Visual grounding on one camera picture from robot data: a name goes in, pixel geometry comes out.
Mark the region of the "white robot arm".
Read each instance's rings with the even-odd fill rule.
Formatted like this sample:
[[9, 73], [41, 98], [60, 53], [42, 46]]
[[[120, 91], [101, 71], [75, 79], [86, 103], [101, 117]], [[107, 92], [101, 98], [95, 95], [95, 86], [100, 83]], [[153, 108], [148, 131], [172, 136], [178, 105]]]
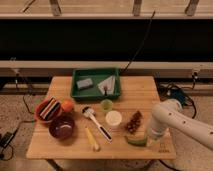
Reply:
[[181, 103], [176, 99], [155, 104], [147, 125], [147, 135], [157, 140], [164, 136], [168, 127], [172, 127], [213, 150], [213, 126], [189, 118], [181, 110]]

